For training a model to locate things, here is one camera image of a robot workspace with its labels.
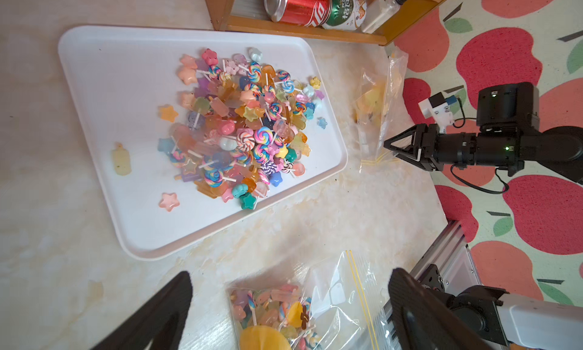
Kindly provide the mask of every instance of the yellow baby bottle candy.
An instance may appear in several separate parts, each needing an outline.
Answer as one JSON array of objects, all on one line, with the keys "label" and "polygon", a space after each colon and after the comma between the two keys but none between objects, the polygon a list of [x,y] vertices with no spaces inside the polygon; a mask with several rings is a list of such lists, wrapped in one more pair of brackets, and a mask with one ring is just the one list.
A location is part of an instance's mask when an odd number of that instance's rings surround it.
[{"label": "yellow baby bottle candy", "polygon": [[132,172],[129,164],[129,152],[119,142],[115,144],[115,149],[111,151],[113,168],[118,175],[126,176]]}]

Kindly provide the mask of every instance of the yellow star candy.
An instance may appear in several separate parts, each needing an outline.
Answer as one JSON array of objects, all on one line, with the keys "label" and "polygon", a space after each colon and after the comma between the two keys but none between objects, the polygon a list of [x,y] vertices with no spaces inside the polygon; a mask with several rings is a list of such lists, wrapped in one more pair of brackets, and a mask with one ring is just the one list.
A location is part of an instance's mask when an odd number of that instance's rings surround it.
[{"label": "yellow star candy", "polygon": [[160,107],[160,118],[162,120],[166,120],[168,122],[174,123],[176,117],[178,117],[179,113],[174,111],[174,107],[167,105],[166,107]]},{"label": "yellow star candy", "polygon": [[320,89],[320,79],[318,79],[318,77],[313,77],[312,80],[310,80],[310,85],[314,89]]},{"label": "yellow star candy", "polygon": [[302,155],[305,156],[310,156],[310,151],[312,151],[312,149],[310,149],[310,147],[308,146],[308,144],[306,143],[304,145],[304,149],[302,150]]},{"label": "yellow star candy", "polygon": [[288,154],[288,148],[284,146],[279,150],[279,152],[277,154],[275,154],[275,157],[284,158],[284,157],[286,157],[287,154]]},{"label": "yellow star candy", "polygon": [[250,122],[253,122],[259,118],[257,117],[257,112],[255,111],[255,109],[249,108],[247,106],[245,106],[245,113],[243,113],[243,117],[245,117]]}]

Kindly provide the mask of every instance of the white tray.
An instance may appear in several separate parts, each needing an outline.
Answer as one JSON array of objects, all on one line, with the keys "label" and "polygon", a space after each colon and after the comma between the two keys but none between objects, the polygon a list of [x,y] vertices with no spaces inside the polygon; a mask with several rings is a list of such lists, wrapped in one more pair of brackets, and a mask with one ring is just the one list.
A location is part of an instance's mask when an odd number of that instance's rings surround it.
[{"label": "white tray", "polygon": [[[291,194],[341,171],[348,154],[326,94],[324,108],[308,121],[305,134],[312,149],[302,157],[305,174],[293,179],[282,174],[278,187],[259,200],[256,210],[241,210],[239,200],[223,203],[199,193],[193,183],[175,181],[177,168],[157,151],[171,123],[157,117],[159,106],[170,104],[184,122],[179,104],[182,91],[192,91],[177,77],[183,54],[200,57],[206,48],[219,58],[247,55],[250,47],[263,52],[263,63],[287,70],[306,83],[320,76],[310,46],[298,37],[197,30],[81,26],[67,31],[59,56],[79,120],[103,188],[115,232],[122,248],[142,260],[160,259],[193,244]],[[326,129],[317,126],[324,117]],[[132,173],[113,170],[111,151],[121,142],[131,157]],[[162,193],[177,193],[180,206],[159,208]]]}]

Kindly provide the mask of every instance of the plastic bottle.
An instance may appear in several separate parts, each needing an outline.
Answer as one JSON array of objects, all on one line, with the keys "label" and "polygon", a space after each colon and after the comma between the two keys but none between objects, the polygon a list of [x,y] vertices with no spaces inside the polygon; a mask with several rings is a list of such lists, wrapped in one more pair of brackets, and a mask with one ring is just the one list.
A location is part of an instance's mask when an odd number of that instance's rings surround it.
[{"label": "plastic bottle", "polygon": [[373,33],[391,18],[407,0],[374,0],[366,11],[362,32]]}]

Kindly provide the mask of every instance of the marble countertop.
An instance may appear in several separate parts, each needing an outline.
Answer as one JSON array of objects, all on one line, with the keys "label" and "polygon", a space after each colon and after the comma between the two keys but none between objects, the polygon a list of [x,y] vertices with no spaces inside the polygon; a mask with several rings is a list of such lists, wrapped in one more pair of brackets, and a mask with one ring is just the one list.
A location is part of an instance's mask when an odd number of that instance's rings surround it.
[{"label": "marble countertop", "polygon": [[269,285],[352,249],[368,257],[387,298],[391,269],[411,269],[446,225],[427,172],[400,161],[359,172],[350,111],[361,68],[387,67],[384,49],[308,40],[345,135],[346,169],[169,257],[134,260],[115,237],[56,45],[87,24],[211,29],[205,1],[0,0],[0,15],[7,349],[90,348],[182,270],[191,274],[193,302],[181,348],[236,348],[229,283]]}]

